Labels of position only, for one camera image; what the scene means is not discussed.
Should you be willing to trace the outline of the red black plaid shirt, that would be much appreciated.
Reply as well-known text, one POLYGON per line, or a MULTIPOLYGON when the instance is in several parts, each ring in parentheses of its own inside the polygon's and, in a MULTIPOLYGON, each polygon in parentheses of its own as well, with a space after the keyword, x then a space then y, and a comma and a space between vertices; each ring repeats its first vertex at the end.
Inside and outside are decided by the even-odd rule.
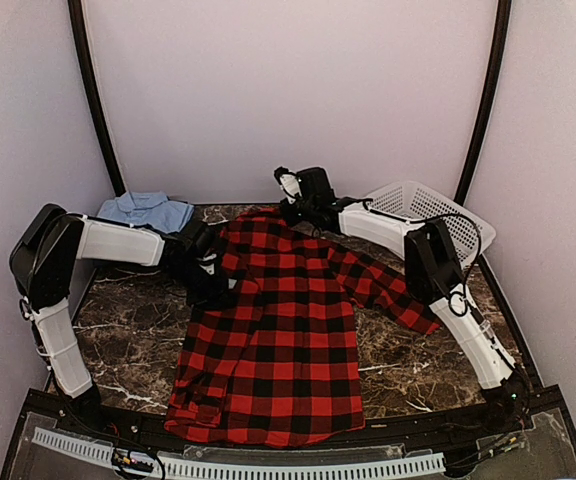
POLYGON ((233 304, 194 308, 166 417, 206 416, 230 402, 284 399, 291 414, 364 416, 356 308, 377 308, 397 325, 427 335, 437 317, 412 299, 404 277, 367 254, 289 227, 277 209, 243 214, 219 238, 233 304))

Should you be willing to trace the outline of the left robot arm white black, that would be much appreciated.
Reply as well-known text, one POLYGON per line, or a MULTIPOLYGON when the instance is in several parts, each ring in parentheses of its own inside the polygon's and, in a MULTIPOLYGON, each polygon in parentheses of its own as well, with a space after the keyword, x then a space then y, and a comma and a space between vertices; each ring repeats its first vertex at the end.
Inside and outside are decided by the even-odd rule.
POLYGON ((161 269, 184 286, 190 305, 221 307, 235 283, 221 267, 218 236, 217 226, 200 220, 161 233, 44 205, 15 245, 9 267, 21 295, 20 309, 32 322, 39 353, 61 391, 77 399, 94 388, 69 313, 78 261, 161 269))

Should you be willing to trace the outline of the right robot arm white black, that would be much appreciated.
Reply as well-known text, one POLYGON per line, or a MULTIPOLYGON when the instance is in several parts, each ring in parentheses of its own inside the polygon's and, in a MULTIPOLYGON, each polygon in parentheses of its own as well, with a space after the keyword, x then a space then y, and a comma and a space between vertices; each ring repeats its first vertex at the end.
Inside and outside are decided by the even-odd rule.
POLYGON ((291 224, 314 227, 377 244, 403 260, 408 294, 448 328, 472 365, 486 402, 478 424, 489 434, 523 423, 530 387, 470 293, 467 280, 491 244, 493 228, 442 194, 414 181, 393 182, 362 198, 335 194, 325 169, 274 178, 291 224))

